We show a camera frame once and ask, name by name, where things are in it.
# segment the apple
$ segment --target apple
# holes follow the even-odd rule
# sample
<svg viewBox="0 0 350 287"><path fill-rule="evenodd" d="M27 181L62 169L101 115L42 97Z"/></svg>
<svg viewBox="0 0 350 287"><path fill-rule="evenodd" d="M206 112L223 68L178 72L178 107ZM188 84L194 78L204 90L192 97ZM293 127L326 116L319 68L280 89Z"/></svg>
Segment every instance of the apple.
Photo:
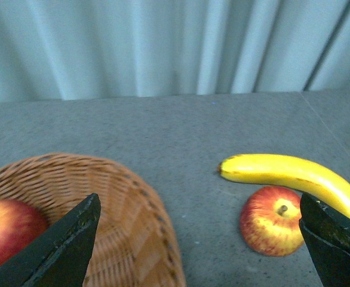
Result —
<svg viewBox="0 0 350 287"><path fill-rule="evenodd" d="M0 200L0 265L48 228L40 212L18 200Z"/></svg>
<svg viewBox="0 0 350 287"><path fill-rule="evenodd" d="M240 213L240 232L253 250L282 257L304 243L299 220L301 197L286 187L267 186L252 194Z"/></svg>

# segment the banana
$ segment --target banana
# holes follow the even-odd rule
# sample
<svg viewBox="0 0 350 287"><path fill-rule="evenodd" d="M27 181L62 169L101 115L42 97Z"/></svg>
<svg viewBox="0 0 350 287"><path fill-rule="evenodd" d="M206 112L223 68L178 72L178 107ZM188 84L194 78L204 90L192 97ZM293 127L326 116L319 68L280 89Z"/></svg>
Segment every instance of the banana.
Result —
<svg viewBox="0 0 350 287"><path fill-rule="evenodd" d="M350 183L313 161L290 155L238 154L223 160L217 171L234 182L282 185L310 193L350 218Z"/></svg>

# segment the curtain fold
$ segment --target curtain fold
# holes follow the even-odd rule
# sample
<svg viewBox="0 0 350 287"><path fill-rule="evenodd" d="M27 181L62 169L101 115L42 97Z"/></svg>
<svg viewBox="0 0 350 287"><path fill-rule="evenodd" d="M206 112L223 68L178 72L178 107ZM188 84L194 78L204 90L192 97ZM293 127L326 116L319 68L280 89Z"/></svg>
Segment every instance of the curtain fold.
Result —
<svg viewBox="0 0 350 287"><path fill-rule="evenodd" d="M0 102L350 88L350 1L0 0Z"/></svg>

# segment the wicker basket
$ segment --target wicker basket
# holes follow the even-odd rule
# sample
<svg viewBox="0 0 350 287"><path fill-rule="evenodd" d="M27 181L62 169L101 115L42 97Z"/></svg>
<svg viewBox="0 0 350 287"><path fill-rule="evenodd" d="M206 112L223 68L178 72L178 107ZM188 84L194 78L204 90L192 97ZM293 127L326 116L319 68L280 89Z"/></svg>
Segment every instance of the wicker basket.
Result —
<svg viewBox="0 0 350 287"><path fill-rule="evenodd" d="M105 158L46 154L0 169L0 199L39 209L50 224L91 193L101 217L84 286L186 286L169 216L157 193Z"/></svg>

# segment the table surface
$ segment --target table surface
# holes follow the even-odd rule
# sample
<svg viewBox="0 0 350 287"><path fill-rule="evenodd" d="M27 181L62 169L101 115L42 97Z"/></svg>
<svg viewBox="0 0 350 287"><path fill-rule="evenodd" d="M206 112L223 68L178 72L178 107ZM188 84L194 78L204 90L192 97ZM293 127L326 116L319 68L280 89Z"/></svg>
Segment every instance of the table surface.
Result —
<svg viewBox="0 0 350 287"><path fill-rule="evenodd" d="M242 153L290 154L350 182L350 91L0 103L0 167L70 152L116 160L162 198L188 286L322 286L309 252L265 257L237 225L260 185L222 179Z"/></svg>

